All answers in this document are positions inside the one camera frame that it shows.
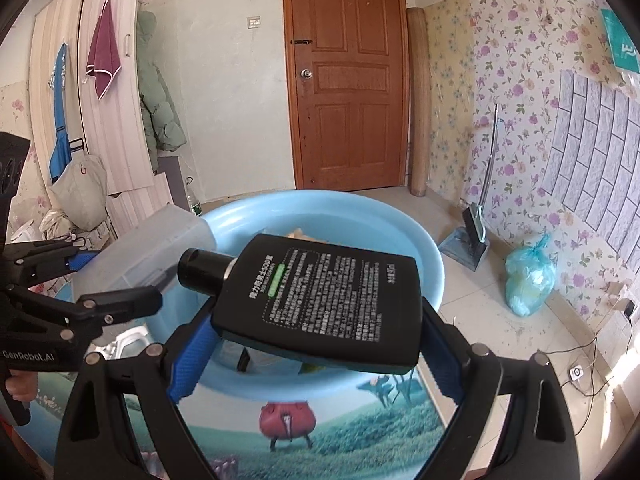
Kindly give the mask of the person left hand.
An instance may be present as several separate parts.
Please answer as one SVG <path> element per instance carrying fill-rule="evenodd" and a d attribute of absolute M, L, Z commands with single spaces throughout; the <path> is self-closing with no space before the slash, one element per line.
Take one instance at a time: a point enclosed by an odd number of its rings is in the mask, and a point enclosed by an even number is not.
<path fill-rule="evenodd" d="M 38 392 L 38 374 L 26 370 L 10 370 L 3 385 L 15 401 L 32 402 Z"/>

